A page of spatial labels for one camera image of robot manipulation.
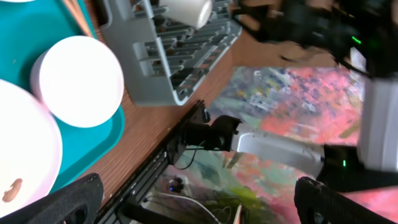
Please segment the white bowl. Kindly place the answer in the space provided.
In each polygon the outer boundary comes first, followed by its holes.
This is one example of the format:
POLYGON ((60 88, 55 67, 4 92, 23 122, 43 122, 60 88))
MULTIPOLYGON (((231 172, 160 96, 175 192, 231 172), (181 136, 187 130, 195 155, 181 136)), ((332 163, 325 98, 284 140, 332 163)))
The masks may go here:
POLYGON ((24 3, 24 2, 32 2, 35 0, 0 0, 1 2, 11 2, 11 3, 24 3))

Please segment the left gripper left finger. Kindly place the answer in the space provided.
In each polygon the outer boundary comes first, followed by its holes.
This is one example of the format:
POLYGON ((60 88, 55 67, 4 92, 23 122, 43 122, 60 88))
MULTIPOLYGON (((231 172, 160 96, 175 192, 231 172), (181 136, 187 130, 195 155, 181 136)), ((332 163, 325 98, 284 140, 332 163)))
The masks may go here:
POLYGON ((103 196, 100 175, 91 173, 2 217, 1 224, 92 224, 101 208, 103 196))

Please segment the teal serving tray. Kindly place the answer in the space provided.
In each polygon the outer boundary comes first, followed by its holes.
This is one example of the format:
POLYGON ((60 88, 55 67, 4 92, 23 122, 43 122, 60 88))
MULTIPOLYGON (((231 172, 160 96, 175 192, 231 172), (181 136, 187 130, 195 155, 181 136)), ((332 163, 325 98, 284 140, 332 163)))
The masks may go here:
MULTIPOLYGON (((61 1, 1 3, 1 78, 27 91, 30 70, 36 59, 80 29, 61 1)), ((125 127, 122 108, 105 123, 77 128, 56 120, 63 141, 60 172, 55 192, 70 184, 108 153, 121 139, 125 127)))

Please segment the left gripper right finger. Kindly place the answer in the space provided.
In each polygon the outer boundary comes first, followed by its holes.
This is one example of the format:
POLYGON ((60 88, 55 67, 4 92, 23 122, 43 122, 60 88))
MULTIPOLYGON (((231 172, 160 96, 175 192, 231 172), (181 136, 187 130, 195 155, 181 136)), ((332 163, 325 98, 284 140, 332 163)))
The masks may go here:
POLYGON ((294 204, 301 223, 394 224, 309 177, 296 181, 294 204))

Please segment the grey dishwasher rack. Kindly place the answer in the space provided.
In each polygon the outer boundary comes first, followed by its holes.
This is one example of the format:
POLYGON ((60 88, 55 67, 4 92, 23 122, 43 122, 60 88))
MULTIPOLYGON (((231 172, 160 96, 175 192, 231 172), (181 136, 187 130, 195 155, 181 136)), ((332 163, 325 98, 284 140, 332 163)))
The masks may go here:
POLYGON ((182 106, 235 43, 230 0, 214 0, 202 28, 172 19, 168 1, 94 2, 98 26, 117 56, 137 106, 182 106))

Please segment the wooden chopstick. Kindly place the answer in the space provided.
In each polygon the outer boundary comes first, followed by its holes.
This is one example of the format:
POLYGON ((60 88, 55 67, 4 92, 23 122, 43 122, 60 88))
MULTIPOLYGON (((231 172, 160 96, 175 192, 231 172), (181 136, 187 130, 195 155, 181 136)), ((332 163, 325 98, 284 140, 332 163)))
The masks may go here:
POLYGON ((77 0, 62 0, 69 13, 72 15, 81 31, 88 37, 93 37, 93 33, 83 15, 83 11, 77 0))

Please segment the pink shallow bowl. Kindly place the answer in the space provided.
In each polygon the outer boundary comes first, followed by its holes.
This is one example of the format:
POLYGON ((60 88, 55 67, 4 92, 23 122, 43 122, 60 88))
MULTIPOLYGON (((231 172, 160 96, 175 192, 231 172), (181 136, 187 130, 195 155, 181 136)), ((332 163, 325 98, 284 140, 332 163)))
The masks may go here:
POLYGON ((108 46, 76 35, 58 41, 36 59, 30 71, 30 88, 59 120, 92 128, 118 110, 124 75, 108 46))

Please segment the white plate with peanut shells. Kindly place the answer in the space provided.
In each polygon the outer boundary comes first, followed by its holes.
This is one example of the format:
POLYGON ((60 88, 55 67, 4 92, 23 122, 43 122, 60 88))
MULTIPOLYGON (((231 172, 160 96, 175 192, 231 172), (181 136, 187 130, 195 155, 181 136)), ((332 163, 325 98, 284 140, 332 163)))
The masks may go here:
POLYGON ((53 116, 29 92, 1 80, 1 216, 47 196, 61 163, 53 116))

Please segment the white cup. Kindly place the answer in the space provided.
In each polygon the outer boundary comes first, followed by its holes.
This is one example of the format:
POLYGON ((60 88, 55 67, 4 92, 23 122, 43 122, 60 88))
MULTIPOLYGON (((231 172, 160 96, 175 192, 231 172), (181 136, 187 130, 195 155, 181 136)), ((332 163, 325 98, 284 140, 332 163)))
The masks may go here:
POLYGON ((159 6, 168 8, 165 17, 200 29, 211 16, 213 2, 212 0, 159 0, 159 6))

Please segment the black mounting rail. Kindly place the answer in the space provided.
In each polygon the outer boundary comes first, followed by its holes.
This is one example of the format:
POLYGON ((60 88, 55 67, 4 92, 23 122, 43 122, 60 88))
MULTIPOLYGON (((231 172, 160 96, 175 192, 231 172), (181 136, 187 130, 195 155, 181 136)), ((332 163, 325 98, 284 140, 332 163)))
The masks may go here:
POLYGON ((188 123, 204 124, 210 120, 205 102, 198 100, 186 115, 171 129, 152 154, 122 184, 121 188, 99 211, 95 223, 178 223, 177 220, 141 206, 159 177, 168 166, 174 165, 185 152, 187 143, 183 128, 188 123))

